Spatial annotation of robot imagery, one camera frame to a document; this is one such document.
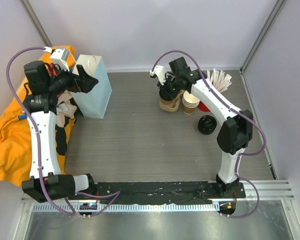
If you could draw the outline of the black plastic cup lid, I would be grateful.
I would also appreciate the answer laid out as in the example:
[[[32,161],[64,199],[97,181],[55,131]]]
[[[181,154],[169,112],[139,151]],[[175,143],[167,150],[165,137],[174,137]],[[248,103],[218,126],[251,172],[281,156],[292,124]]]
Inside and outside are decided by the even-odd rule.
[[[159,90],[160,98],[164,98],[166,100],[174,100],[178,96],[178,94],[178,91],[169,91],[163,88]]]

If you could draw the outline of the white blue paper bag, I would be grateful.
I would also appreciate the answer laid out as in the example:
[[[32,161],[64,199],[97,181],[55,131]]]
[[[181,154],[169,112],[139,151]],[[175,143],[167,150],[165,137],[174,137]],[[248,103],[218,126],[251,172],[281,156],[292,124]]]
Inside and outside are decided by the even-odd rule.
[[[103,119],[111,97],[112,87],[108,73],[101,56],[79,55],[76,63],[82,65],[84,70],[98,80],[98,83],[89,93],[73,93],[78,108],[84,117]]]

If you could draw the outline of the stack of paper cups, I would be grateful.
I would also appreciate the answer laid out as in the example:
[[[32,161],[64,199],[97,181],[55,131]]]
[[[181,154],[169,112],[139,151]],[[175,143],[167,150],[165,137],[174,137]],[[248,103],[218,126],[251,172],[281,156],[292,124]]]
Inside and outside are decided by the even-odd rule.
[[[199,105],[199,102],[200,100],[197,97],[188,91],[185,91],[182,96],[183,112],[187,115],[193,114]]]

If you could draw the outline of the single brown paper cup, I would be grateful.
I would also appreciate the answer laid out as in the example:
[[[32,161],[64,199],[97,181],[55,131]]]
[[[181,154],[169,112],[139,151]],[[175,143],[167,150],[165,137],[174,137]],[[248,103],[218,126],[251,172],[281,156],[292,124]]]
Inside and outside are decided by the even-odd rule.
[[[165,105],[165,106],[168,106],[168,105],[173,105],[174,103],[175,103],[175,100],[174,99],[172,99],[172,100],[167,100],[167,99],[164,99],[164,98],[162,98],[162,97],[160,97],[160,103],[162,104],[162,105]]]

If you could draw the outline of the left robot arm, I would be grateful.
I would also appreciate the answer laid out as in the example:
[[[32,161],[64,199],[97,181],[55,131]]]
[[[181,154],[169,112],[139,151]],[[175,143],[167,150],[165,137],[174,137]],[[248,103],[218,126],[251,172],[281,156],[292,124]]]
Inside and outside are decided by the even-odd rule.
[[[81,64],[77,73],[53,67],[37,60],[24,66],[31,94],[23,105],[30,114],[27,121],[31,133],[32,164],[29,180],[22,182],[22,190],[39,203],[48,199],[73,199],[79,192],[90,200],[97,192],[93,177],[89,174],[73,176],[62,174],[57,158],[56,123],[58,96],[64,91],[89,93],[98,80],[90,76]]]

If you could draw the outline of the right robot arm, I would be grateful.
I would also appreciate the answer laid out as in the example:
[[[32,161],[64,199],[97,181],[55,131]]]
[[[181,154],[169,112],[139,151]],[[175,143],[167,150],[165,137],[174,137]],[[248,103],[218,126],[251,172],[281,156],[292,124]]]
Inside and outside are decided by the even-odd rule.
[[[209,108],[221,125],[216,139],[221,149],[221,165],[213,195],[223,198],[233,195],[240,181],[241,158],[253,137],[253,115],[227,100],[212,85],[208,76],[199,68],[192,70],[184,57],[171,61],[169,66],[167,71],[156,64],[149,73],[152,78],[158,79],[160,101],[181,101],[180,93],[189,93]]]

